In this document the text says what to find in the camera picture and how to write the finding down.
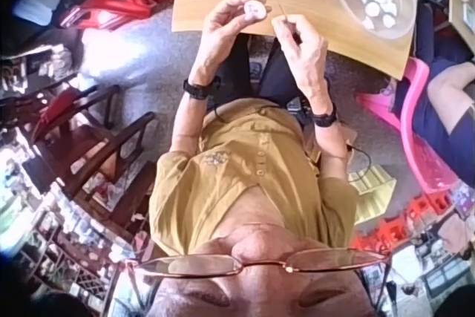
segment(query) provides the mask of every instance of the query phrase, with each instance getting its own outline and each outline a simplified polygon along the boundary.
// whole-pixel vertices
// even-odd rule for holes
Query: right hand
[[[327,82],[324,79],[327,40],[303,15],[279,16],[272,20],[272,26],[304,96],[310,101],[322,94],[327,96]],[[300,36],[300,44],[294,40],[294,33]]]

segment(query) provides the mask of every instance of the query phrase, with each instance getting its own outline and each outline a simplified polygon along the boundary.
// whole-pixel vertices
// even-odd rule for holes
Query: black wristband
[[[221,84],[220,77],[216,76],[213,81],[207,85],[190,85],[188,80],[183,82],[183,90],[190,95],[191,98],[197,100],[206,100],[209,95],[215,92]]]
[[[333,110],[330,115],[328,114],[315,115],[314,113],[312,113],[312,120],[316,126],[318,126],[319,128],[329,128],[338,120],[336,116],[336,105],[334,102],[332,102],[332,106],[333,106]]]

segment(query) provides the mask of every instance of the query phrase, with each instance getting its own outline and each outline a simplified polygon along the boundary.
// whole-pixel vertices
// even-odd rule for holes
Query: left hand
[[[250,0],[223,0],[205,18],[200,49],[194,64],[195,68],[206,69],[213,73],[228,58],[238,34],[246,27],[263,21],[249,17],[244,13],[244,4]],[[266,4],[266,0],[257,0]]]

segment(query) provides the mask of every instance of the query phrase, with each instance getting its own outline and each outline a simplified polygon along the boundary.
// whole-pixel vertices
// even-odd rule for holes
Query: chair armrest
[[[66,184],[63,191],[68,197],[74,197],[77,192],[88,182],[89,178],[95,174],[102,164],[114,153],[119,152],[124,143],[129,141],[136,133],[143,131],[147,124],[155,118],[154,113],[148,112],[138,120],[122,130],[115,138],[106,143]]]
[[[118,85],[113,85],[108,88],[100,89],[96,93],[94,93],[92,96],[87,97],[93,91],[93,89],[95,88],[89,88],[87,91],[81,93],[82,98],[77,99],[68,110],[66,110],[64,113],[58,116],[55,120],[45,125],[45,127],[42,128],[41,133],[37,136],[37,140],[42,139],[43,137],[45,137],[47,133],[49,133],[53,129],[68,122],[72,117],[74,117],[80,111],[88,109],[91,106],[97,104],[98,102],[109,99],[114,94],[117,94],[120,91],[120,87]]]

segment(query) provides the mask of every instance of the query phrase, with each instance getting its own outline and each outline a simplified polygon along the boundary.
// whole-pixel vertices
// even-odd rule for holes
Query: cable
[[[363,178],[368,174],[368,172],[370,172],[371,166],[372,166],[371,156],[370,156],[367,152],[365,152],[364,150],[361,150],[360,148],[356,148],[355,146],[347,145],[347,147],[351,148],[352,150],[356,150],[356,151],[358,151],[358,152],[361,152],[364,156],[366,156],[366,158],[367,158],[367,160],[368,160],[368,166],[367,166],[366,169],[364,170],[363,175],[360,176],[359,172],[355,172],[355,173],[356,173],[356,176],[358,176],[358,178],[355,179],[355,180],[348,181],[349,183],[358,182],[358,181],[360,181],[360,180],[363,180]]]

